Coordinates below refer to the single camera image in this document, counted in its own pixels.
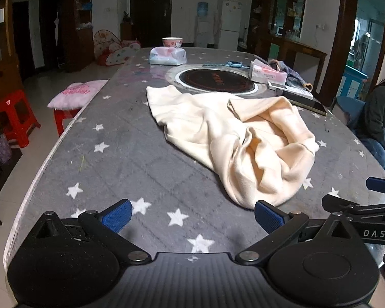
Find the pink cushion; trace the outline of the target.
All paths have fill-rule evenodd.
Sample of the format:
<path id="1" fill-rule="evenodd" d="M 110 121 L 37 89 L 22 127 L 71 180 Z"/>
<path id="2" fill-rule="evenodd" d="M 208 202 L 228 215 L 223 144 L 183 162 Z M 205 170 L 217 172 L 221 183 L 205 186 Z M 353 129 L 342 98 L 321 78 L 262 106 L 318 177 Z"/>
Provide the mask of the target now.
<path id="1" fill-rule="evenodd" d="M 47 107 L 61 111 L 81 109 L 92 100 L 107 82 L 107 79 L 101 79 L 85 83 L 72 83 L 56 95 Z"/>

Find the white refrigerator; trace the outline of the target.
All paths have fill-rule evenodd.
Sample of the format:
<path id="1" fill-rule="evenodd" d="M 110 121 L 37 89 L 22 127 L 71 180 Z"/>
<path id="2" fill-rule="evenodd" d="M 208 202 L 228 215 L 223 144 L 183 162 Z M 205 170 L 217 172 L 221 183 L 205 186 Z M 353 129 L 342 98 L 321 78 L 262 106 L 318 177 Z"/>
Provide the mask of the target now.
<path id="1" fill-rule="evenodd" d="M 241 2 L 237 0 L 218 0 L 218 27 L 215 37 L 215 44 L 218 49 L 236 50 L 241 16 Z"/>

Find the water dispenser with bottle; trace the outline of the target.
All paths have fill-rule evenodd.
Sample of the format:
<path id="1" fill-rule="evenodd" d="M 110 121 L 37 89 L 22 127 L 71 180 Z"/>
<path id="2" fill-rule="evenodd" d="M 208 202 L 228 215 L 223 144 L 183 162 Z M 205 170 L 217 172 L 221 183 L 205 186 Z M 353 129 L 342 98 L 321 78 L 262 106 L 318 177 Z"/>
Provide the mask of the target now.
<path id="1" fill-rule="evenodd" d="M 209 18 L 208 3 L 199 2 L 197 4 L 197 15 L 195 18 L 195 41 L 196 47 L 207 48 L 209 37 Z"/>

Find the blue sofa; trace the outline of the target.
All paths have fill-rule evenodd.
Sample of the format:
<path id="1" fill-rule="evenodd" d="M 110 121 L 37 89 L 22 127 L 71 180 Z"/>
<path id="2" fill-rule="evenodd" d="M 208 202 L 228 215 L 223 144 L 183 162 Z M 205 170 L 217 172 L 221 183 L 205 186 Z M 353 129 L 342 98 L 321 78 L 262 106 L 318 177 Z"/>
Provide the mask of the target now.
<path id="1" fill-rule="evenodd" d="M 346 114 L 346 126 L 352 132 L 356 132 L 361 113 L 364 110 L 365 102 L 351 97 L 339 96 L 336 97 L 335 104 L 344 114 Z"/>

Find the soft tissue pack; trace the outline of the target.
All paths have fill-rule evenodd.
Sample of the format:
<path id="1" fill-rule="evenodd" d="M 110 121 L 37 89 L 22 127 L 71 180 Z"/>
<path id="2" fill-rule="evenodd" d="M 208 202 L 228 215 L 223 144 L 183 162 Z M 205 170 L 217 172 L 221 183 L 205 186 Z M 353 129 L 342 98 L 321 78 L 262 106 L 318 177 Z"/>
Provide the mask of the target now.
<path id="1" fill-rule="evenodd" d="M 179 66 L 186 63 L 186 50 L 182 48 L 154 47 L 149 53 L 150 65 Z"/>

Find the black smartphone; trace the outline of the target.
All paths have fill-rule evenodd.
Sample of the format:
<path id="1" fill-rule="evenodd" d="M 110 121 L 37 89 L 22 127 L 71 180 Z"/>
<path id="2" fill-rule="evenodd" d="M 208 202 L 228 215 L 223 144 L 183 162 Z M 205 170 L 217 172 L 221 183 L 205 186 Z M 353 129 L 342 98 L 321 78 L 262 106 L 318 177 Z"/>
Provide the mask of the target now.
<path id="1" fill-rule="evenodd" d="M 322 116 L 327 115 L 327 111 L 324 105 L 321 102 L 316 101 L 315 99 L 310 99 L 297 95 L 293 92 L 288 92 L 286 90 L 282 91 L 282 96 L 287 98 L 292 104 L 297 107 L 302 107 L 303 109 L 310 110 L 311 112 L 320 114 Z"/>

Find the pink tissue box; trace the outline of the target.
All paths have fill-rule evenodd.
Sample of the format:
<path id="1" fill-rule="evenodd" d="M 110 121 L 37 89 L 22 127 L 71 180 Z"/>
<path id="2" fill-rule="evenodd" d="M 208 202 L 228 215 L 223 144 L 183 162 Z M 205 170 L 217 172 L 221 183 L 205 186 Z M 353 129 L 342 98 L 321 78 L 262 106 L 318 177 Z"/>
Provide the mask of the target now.
<path id="1" fill-rule="evenodd" d="M 268 64 L 255 59 L 249 66 L 249 78 L 256 83 L 276 83 L 285 85 L 287 73 L 274 70 Z"/>

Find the dark wooden side table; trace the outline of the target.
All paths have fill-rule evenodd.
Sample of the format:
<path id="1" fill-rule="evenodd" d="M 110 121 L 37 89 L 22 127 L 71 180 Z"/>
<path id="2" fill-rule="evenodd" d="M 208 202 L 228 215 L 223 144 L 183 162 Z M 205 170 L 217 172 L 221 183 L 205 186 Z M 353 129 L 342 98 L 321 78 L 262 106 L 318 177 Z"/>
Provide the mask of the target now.
<path id="1" fill-rule="evenodd" d="M 257 44 L 255 46 L 256 54 L 266 60 L 269 56 L 272 44 L 279 47 L 277 60 L 283 61 L 290 68 L 293 68 L 297 54 L 305 54 L 315 59 L 319 59 L 316 75 L 311 88 L 311 91 L 315 93 L 321 78 L 327 54 L 300 42 L 294 42 L 292 40 L 287 40 L 274 35 L 266 35 L 266 37 L 260 37 L 257 40 Z"/>

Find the round induction cooktop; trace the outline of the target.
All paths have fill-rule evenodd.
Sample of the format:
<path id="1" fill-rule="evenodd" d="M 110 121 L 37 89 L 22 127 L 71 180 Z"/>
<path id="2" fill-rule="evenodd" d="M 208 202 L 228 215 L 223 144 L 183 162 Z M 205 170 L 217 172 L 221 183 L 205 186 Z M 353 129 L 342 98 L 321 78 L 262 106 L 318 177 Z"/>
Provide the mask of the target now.
<path id="1" fill-rule="evenodd" d="M 225 66 L 180 65 L 165 74 L 167 82 L 181 92 L 192 94 L 228 92 L 242 98 L 259 98 L 268 92 L 265 83 L 255 83 L 249 70 Z"/>

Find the white power strip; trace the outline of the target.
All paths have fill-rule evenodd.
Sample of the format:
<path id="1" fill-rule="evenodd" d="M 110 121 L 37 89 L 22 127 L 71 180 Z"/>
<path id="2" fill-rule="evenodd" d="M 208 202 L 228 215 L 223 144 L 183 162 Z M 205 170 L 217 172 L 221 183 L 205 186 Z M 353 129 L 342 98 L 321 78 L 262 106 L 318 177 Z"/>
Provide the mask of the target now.
<path id="1" fill-rule="evenodd" d="M 314 99 L 314 96 L 312 95 L 312 93 L 310 91 L 304 89 L 304 88 L 293 87 L 293 86 L 288 86 L 288 85 L 281 85 L 278 83 L 273 83 L 271 81 L 268 81 L 268 88 L 270 90 L 287 91 L 287 92 L 291 92 L 293 94 L 299 95 L 301 97 Z"/>

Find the blue comb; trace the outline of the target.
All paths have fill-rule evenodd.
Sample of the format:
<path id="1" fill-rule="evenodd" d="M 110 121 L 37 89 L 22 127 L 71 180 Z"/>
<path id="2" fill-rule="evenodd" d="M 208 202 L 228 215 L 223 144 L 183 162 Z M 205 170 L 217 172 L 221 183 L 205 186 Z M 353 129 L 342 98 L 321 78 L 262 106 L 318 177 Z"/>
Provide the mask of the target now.
<path id="1" fill-rule="evenodd" d="M 205 63 L 202 65 L 207 68 L 216 68 L 216 67 L 226 67 L 226 68 L 237 68 L 237 69 L 247 69 L 248 66 L 242 64 L 238 61 L 228 61 L 226 63 Z"/>

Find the blue knitted cloth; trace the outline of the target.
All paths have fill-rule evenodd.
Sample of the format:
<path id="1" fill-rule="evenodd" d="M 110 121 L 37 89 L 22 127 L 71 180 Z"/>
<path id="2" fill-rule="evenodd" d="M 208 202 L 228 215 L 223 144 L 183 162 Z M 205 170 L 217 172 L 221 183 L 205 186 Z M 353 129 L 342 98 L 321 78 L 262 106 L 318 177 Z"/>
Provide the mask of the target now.
<path id="1" fill-rule="evenodd" d="M 283 61 L 272 59 L 268 62 L 269 66 L 274 70 L 286 73 L 286 85 L 290 87 L 303 88 L 308 92 L 312 92 L 313 85 L 306 82 L 295 70 L 292 70 Z"/>

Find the pink cartoon bowl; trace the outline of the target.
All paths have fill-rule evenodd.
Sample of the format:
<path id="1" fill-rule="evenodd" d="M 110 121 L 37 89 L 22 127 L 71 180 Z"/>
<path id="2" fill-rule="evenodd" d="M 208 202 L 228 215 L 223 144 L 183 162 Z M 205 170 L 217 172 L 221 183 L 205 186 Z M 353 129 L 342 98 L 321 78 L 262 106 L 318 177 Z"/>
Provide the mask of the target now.
<path id="1" fill-rule="evenodd" d="M 183 44 L 183 38 L 182 37 L 164 37 L 162 39 L 162 44 L 164 47 L 181 48 Z"/>

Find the cream sweatshirt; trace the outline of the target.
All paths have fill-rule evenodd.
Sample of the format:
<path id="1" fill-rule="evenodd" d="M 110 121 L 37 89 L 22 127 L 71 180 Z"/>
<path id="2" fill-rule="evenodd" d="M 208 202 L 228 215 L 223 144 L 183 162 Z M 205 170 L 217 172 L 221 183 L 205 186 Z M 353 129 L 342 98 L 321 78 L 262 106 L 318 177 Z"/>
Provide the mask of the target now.
<path id="1" fill-rule="evenodd" d="M 228 92 L 147 87 L 151 114 L 168 142 L 215 172 L 237 205 L 279 206 L 301 188 L 319 150 L 285 97 L 243 99 Z"/>

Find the red plastic stool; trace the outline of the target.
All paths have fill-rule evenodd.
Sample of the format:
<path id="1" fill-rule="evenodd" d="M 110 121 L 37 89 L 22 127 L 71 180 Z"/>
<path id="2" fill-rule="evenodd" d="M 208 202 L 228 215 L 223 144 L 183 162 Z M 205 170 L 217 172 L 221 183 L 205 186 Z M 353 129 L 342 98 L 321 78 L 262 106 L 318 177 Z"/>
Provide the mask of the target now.
<path id="1" fill-rule="evenodd" d="M 40 128 L 23 90 L 16 90 L 0 100 L 0 124 L 8 140 L 20 148 L 29 145 L 29 135 L 34 128 Z"/>

